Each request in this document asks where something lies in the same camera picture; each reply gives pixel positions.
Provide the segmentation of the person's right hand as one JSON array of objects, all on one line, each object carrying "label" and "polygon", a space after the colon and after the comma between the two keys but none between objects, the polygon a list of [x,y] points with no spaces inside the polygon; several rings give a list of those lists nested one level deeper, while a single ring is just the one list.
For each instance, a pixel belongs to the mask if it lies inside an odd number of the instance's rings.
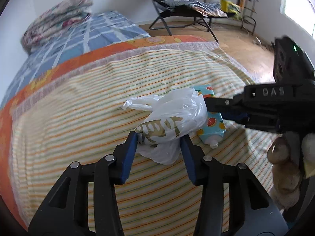
[{"label": "person's right hand", "polygon": [[302,140],[293,132],[276,138],[267,158],[273,176],[270,197],[279,210],[288,210],[298,203],[302,180],[314,177],[314,134]]}]

